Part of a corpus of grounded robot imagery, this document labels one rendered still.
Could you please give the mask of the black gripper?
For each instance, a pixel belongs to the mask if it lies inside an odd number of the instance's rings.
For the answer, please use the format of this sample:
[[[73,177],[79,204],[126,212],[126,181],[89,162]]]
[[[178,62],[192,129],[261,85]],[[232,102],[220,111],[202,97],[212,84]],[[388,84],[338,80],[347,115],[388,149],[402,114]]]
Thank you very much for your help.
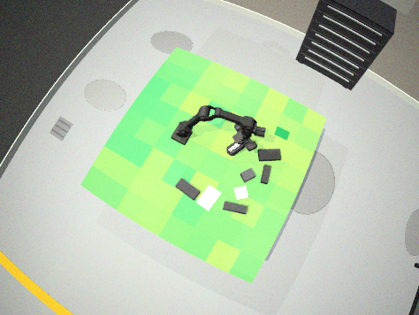
[[[239,130],[241,130],[241,132],[242,132],[242,129],[240,128],[240,126],[239,125],[235,125],[234,124],[234,127],[235,127],[235,129],[236,129],[236,131],[237,132],[239,132]],[[243,132],[242,132],[243,133]],[[247,149],[248,149],[248,151],[251,151],[251,150],[253,150],[253,149],[255,149],[255,148],[257,148],[257,144],[256,144],[256,142],[255,141],[252,141],[251,139],[250,139],[250,137],[252,136],[252,134],[250,134],[250,135],[245,135],[244,137],[246,138],[245,140],[247,140],[248,141],[248,143],[247,144],[245,144],[246,145],[246,147],[247,147]],[[244,140],[244,141],[245,141]]]

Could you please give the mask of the small green flat block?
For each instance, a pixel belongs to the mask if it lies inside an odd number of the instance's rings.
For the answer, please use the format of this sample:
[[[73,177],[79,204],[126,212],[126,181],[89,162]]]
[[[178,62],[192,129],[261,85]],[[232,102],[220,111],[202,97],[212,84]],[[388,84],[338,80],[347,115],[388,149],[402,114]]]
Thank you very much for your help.
[[[275,133],[274,133],[274,135],[276,135],[276,136],[279,136],[279,137],[281,137],[282,139],[284,139],[284,140],[287,140],[288,139],[288,135],[289,135],[289,132],[287,132],[286,130],[284,130],[283,128],[281,128],[281,127],[277,127],[277,129],[276,129],[276,131],[275,131]]]

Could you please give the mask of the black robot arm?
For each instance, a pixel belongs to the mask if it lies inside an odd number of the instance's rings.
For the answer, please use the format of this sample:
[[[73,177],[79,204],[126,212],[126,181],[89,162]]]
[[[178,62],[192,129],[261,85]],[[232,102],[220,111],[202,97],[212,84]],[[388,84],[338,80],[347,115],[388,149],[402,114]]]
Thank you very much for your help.
[[[210,116],[210,109],[215,110],[215,113]],[[258,137],[264,138],[265,134],[265,127],[258,127],[257,121],[251,116],[239,116],[232,112],[225,111],[221,107],[214,107],[212,105],[203,105],[200,107],[197,114],[195,114],[190,120],[188,121],[181,121],[177,128],[176,136],[180,139],[184,140],[187,137],[187,134],[192,132],[192,128],[200,121],[211,121],[213,119],[224,119],[226,121],[232,122],[237,124],[242,129],[239,130],[232,138],[236,143],[242,144],[246,139],[245,135],[254,134]]]

